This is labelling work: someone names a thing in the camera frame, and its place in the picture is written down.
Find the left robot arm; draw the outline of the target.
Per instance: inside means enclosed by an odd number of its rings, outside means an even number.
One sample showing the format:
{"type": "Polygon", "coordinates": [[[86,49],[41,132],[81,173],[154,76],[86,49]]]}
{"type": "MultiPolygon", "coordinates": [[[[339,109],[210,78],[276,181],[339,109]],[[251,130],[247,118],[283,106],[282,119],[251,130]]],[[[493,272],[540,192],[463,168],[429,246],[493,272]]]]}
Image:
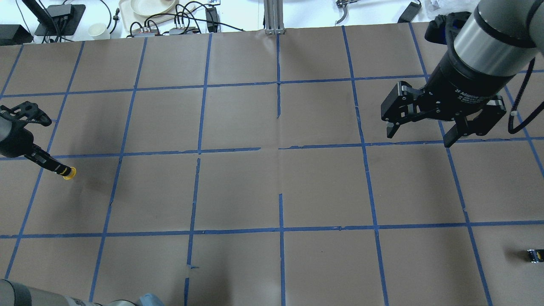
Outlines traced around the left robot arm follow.
{"type": "MultiPolygon", "coordinates": [[[[52,124],[52,120],[37,103],[25,101],[12,108],[1,106],[1,155],[7,158],[23,156],[63,179],[72,179],[76,175],[76,168],[62,164],[35,145],[33,134],[25,129],[29,123],[47,127],[52,124]]],[[[1,279],[1,305],[97,306],[97,303],[1,279]]]]}

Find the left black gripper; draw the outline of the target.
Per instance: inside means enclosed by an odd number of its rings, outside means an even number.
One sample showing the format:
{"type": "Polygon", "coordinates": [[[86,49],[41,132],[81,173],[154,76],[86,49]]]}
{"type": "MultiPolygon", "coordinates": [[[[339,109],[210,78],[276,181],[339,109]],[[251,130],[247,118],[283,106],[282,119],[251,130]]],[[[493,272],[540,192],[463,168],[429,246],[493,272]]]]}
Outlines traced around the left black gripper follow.
{"type": "Polygon", "coordinates": [[[33,144],[33,134],[25,125],[40,124],[44,127],[52,124],[51,118],[41,110],[37,103],[25,101],[15,107],[1,107],[0,119],[0,154],[7,158],[24,156],[43,169],[56,174],[64,174],[64,165],[53,158],[41,147],[33,144]]]}

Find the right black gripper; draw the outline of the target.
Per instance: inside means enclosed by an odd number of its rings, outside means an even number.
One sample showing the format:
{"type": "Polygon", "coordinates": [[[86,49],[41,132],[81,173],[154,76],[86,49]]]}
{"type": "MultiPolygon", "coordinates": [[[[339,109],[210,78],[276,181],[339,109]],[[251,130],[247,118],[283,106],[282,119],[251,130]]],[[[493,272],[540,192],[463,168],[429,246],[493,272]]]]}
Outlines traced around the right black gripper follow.
{"type": "Polygon", "coordinates": [[[393,86],[380,107],[386,137],[393,138],[408,122],[423,120],[424,112],[430,112],[431,119],[454,120],[454,126],[443,137],[446,148],[461,137],[485,136],[507,113],[503,97],[496,96],[503,87],[503,76],[477,72],[458,56],[444,54],[422,90],[408,82],[393,86]],[[479,110],[476,117],[468,119],[479,110]]]}

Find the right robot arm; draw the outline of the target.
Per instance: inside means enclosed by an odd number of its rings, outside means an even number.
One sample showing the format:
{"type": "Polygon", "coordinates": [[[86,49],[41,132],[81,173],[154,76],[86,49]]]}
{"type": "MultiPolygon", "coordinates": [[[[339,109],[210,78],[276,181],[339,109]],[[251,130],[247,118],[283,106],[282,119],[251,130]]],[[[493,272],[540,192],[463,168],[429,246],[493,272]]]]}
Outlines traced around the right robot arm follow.
{"type": "Polygon", "coordinates": [[[501,89],[543,52],[542,0],[482,0],[473,12],[431,21],[425,33],[447,50],[420,89],[399,81],[381,104],[386,136],[424,119],[454,122],[446,148],[461,137],[485,136],[505,116],[501,89]]]}

